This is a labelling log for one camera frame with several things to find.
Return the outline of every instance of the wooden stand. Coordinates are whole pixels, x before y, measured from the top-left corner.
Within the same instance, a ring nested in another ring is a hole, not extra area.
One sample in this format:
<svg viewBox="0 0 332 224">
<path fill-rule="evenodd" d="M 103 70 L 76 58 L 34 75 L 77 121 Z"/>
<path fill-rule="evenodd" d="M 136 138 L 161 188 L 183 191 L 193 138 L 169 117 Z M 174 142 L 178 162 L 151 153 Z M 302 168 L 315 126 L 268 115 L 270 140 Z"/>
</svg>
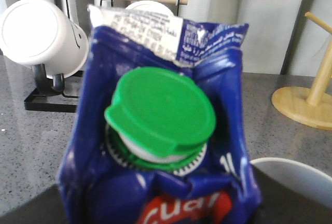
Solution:
<svg viewBox="0 0 332 224">
<path fill-rule="evenodd" d="M 332 34 L 328 26 L 314 14 L 305 16 Z M 285 116 L 323 130 L 332 130 L 332 96 L 326 88 L 332 76 L 332 40 L 330 41 L 311 89 L 302 87 L 279 88 L 272 95 L 272 104 Z"/>
</svg>

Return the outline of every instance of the gray countertop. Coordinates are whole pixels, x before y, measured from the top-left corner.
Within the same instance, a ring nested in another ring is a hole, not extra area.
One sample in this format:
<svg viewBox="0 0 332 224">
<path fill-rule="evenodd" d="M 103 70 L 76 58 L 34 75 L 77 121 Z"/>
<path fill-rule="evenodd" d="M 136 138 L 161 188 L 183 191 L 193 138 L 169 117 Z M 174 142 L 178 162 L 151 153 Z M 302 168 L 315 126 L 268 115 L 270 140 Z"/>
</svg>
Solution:
<svg viewBox="0 0 332 224">
<path fill-rule="evenodd" d="M 0 56 L 0 74 L 1 215 L 54 184 L 75 114 L 25 110 L 23 100 L 35 88 L 32 72 Z M 280 87 L 310 87 L 312 81 L 312 77 L 243 73 L 244 127 L 251 159 L 294 159 L 332 176 L 332 131 L 294 122 L 270 100 Z M 78 94 L 78 85 L 79 81 L 68 84 L 71 94 Z M 327 92 L 332 93 L 332 85 Z"/>
</svg>

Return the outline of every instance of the plastic cap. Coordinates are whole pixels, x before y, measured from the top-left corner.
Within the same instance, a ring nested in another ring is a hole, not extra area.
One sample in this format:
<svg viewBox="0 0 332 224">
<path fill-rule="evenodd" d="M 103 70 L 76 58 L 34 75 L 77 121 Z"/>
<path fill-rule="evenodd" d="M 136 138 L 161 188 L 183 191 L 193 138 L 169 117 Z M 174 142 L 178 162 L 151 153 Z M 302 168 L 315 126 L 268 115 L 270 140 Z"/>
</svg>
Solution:
<svg viewBox="0 0 332 224">
<path fill-rule="evenodd" d="M 160 158 L 200 152 L 216 123 L 209 99 L 190 78 L 156 67 L 122 76 L 105 119 L 127 147 L 130 141 Z"/>
</svg>

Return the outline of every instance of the mug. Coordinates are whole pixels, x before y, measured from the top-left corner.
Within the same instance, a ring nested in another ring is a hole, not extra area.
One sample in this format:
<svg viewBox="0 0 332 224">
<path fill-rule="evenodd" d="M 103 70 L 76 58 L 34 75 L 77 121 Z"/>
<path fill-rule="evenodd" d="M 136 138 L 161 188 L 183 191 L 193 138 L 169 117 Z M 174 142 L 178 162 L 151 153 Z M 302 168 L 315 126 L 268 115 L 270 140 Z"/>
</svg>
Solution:
<svg viewBox="0 0 332 224">
<path fill-rule="evenodd" d="M 173 12 L 167 6 L 151 0 L 137 1 L 127 6 L 126 9 L 153 11 L 165 14 L 167 16 L 174 15 Z"/>
<path fill-rule="evenodd" d="M 288 189 L 332 208 L 332 177 L 284 158 L 258 158 L 251 164 Z"/>
<path fill-rule="evenodd" d="M 34 73 L 45 70 L 50 79 L 73 75 L 87 59 L 89 45 L 84 31 L 45 0 L 20 0 L 9 6 L 0 17 L 0 31 L 5 56 L 32 67 Z"/>
</svg>

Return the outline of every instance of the mug handle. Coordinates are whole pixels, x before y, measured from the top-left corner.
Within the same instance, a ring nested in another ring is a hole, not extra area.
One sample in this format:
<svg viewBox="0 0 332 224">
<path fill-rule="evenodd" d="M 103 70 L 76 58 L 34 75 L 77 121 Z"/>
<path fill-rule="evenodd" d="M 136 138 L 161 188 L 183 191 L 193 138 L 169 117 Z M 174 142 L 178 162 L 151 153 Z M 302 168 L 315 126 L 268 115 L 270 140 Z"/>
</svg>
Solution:
<svg viewBox="0 0 332 224">
<path fill-rule="evenodd" d="M 46 77 L 45 64 L 37 64 L 32 66 L 37 89 L 45 96 L 59 95 L 64 90 L 63 74 L 53 75 L 53 86 L 50 85 L 49 79 Z"/>
</svg>

